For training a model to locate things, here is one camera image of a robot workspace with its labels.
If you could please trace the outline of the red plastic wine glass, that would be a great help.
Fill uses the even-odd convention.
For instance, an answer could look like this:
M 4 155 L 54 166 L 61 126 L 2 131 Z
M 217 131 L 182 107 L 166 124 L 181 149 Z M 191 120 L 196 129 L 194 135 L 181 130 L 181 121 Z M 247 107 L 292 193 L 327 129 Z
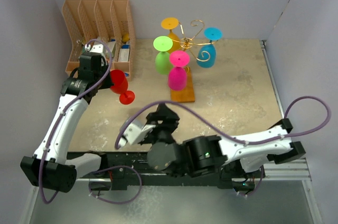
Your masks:
M 123 105 L 129 105 L 135 100 L 135 94 L 128 89 L 128 80 L 125 73 L 121 70 L 112 70 L 110 72 L 112 86 L 110 90 L 119 95 L 119 101 Z

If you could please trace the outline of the pink plastic wine glass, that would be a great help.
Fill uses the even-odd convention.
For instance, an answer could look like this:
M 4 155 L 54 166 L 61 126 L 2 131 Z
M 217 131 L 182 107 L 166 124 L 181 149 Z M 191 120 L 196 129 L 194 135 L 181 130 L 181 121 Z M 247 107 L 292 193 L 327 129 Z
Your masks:
M 184 67 L 190 61 L 189 55 L 185 51 L 174 51 L 170 54 L 170 63 L 173 68 L 168 74 L 167 84 L 174 91 L 181 91 L 186 87 L 187 73 Z

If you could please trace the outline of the blue plastic wine glass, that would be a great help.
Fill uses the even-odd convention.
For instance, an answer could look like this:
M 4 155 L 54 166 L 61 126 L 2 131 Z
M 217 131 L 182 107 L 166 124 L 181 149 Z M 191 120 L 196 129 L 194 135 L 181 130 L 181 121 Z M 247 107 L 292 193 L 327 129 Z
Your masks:
M 197 64 L 202 68 L 211 68 L 214 66 L 217 57 L 213 42 L 220 40 L 223 34 L 220 29 L 209 27 L 204 30 L 204 36 L 209 40 L 209 43 L 203 45 L 199 50 Z

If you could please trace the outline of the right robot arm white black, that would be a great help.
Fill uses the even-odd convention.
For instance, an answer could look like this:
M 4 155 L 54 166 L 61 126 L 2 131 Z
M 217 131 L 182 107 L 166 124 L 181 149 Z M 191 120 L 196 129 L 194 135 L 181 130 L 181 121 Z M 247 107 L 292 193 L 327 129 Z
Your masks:
M 165 104 L 149 113 L 146 123 L 136 125 L 134 144 L 149 144 L 148 165 L 172 177 L 191 178 L 224 172 L 231 178 L 247 177 L 266 163 L 284 164 L 305 155 L 301 142 L 294 142 L 286 133 L 291 126 L 282 119 L 268 130 L 234 136 L 220 133 L 198 136 L 178 143 L 173 132 L 180 118 Z

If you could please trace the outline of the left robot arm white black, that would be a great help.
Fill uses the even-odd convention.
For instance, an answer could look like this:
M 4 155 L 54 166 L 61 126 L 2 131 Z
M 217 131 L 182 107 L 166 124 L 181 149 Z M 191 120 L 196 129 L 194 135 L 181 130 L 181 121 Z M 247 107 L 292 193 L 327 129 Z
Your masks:
M 64 81 L 57 112 L 34 154 L 22 158 L 20 167 L 33 186 L 67 193 L 85 175 L 80 164 L 67 160 L 76 126 L 98 90 L 113 86 L 102 53 L 84 52 L 80 64 Z

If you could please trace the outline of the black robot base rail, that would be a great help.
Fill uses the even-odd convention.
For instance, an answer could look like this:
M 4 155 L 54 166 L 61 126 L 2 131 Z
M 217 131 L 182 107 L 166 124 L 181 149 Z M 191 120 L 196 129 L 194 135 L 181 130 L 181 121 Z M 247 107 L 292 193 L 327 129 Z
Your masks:
M 118 167 L 117 170 L 101 173 L 89 173 L 86 179 L 111 179 L 111 190 L 126 190 L 128 186 L 216 186 L 219 189 L 252 192 L 265 178 L 265 170 L 245 173 L 240 161 L 234 161 L 223 167 L 211 166 L 189 174 L 185 164 L 161 160 L 149 163 L 146 152 L 105 152 L 101 170 Z

